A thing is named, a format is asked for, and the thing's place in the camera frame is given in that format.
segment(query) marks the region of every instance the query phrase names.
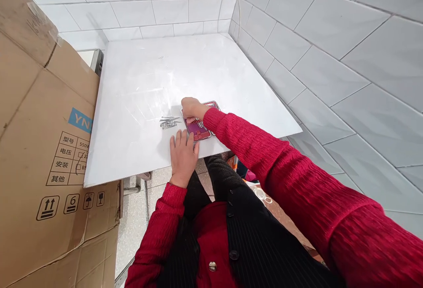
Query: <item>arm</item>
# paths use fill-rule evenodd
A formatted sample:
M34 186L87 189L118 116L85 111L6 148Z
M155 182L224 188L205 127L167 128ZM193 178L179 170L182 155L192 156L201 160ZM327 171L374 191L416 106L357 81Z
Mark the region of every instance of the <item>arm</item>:
M162 267L176 238L178 224L184 214L186 189L168 183L157 200L141 246L128 269L125 287L155 287Z
M141 246L128 269L125 287L155 287L157 278L176 239L178 224L184 214L186 187L198 160L199 144L194 134L179 130L170 141L172 177L157 200Z
M234 114L201 108L204 125L268 193L349 287L421 287L423 242L383 208L281 141Z

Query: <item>person's left hand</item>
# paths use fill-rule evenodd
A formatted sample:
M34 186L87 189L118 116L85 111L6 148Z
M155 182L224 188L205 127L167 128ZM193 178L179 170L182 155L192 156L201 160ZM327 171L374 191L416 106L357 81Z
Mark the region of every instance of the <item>person's left hand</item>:
M199 143L194 146L194 134L190 133L186 140L186 129L182 132L178 130L175 137L171 137L171 163L172 177L169 183L186 189L189 179L195 170L200 151Z

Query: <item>black knit vest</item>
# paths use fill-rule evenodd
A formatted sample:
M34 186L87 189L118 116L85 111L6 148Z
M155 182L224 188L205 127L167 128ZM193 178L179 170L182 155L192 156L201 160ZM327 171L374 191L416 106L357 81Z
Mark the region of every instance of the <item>black knit vest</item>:
M230 265L241 287L344 287L341 278L313 259L246 187L228 196ZM157 287L195 287L200 246L181 220Z

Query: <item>table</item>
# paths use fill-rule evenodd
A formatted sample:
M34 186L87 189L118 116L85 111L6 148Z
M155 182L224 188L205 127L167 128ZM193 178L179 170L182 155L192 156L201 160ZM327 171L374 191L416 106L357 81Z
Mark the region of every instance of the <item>table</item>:
M84 187L171 165L162 116L181 116L181 99L216 101L275 137L301 128L228 34L111 42L106 49ZM199 157L228 149L213 136Z

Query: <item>hand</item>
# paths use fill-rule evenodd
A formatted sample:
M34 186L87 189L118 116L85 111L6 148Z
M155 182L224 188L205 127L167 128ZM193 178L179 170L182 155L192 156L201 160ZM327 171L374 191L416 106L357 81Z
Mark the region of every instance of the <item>hand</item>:
M186 129L182 132L178 130L175 137L171 137L171 163L172 177L169 183L186 189L189 179L195 170L198 160L200 144L194 146L194 134L190 133L186 140Z
M187 123L192 123L196 118L203 121L205 113L210 106L201 104L198 99L193 97L184 97L181 101L182 115Z

